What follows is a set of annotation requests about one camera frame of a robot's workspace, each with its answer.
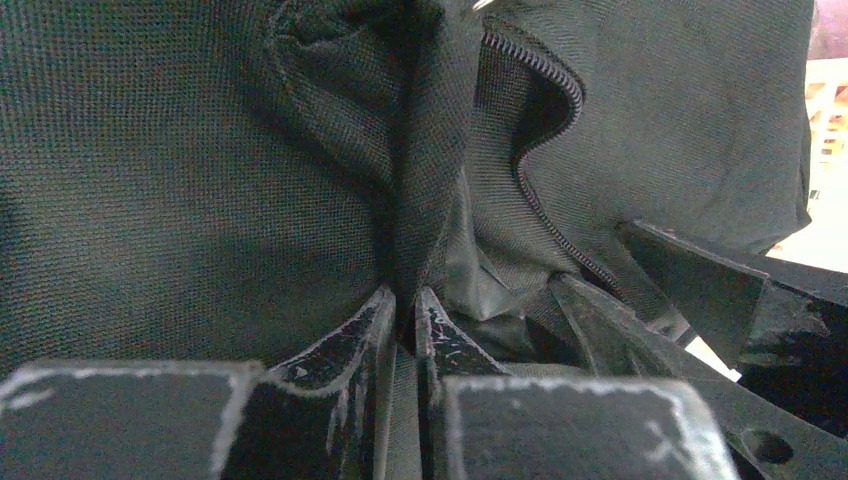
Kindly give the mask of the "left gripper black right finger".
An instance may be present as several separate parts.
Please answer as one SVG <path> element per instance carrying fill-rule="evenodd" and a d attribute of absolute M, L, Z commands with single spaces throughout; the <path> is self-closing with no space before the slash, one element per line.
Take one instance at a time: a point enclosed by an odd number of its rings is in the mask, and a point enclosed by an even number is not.
<path fill-rule="evenodd" d="M 705 402 L 670 379 L 515 376 L 435 293 L 415 301 L 427 479 L 734 479 Z"/>

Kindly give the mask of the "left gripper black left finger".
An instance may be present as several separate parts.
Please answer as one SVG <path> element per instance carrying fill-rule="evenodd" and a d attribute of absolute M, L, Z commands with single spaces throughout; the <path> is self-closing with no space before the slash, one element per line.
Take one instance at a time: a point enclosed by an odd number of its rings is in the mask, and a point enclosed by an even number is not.
<path fill-rule="evenodd" d="M 375 479 L 395 298 L 257 362 L 33 362 L 1 385 L 5 479 Z"/>

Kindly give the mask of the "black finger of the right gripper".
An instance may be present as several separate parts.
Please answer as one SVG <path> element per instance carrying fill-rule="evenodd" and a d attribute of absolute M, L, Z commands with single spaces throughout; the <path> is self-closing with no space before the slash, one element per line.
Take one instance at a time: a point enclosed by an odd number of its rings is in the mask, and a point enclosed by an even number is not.
<path fill-rule="evenodd" d="M 580 278 L 555 275 L 548 289 L 595 375 L 658 377 L 693 387 L 742 469 L 764 479 L 844 479 L 847 442 L 777 407 L 647 329 L 635 313 Z"/>
<path fill-rule="evenodd" d="M 847 276 L 729 249 L 634 221 L 618 235 L 731 368 L 847 361 Z"/>

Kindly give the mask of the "black student backpack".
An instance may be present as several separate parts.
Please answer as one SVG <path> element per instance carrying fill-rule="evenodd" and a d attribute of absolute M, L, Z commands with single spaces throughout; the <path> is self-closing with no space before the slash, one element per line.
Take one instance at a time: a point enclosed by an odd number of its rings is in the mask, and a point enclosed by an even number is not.
<path fill-rule="evenodd" d="M 515 376 L 593 377 L 570 275 L 677 342 L 633 219 L 808 222 L 809 1 L 5 1 L 1 385 L 257 362 L 395 298 L 384 465 L 422 472 L 415 301 Z"/>

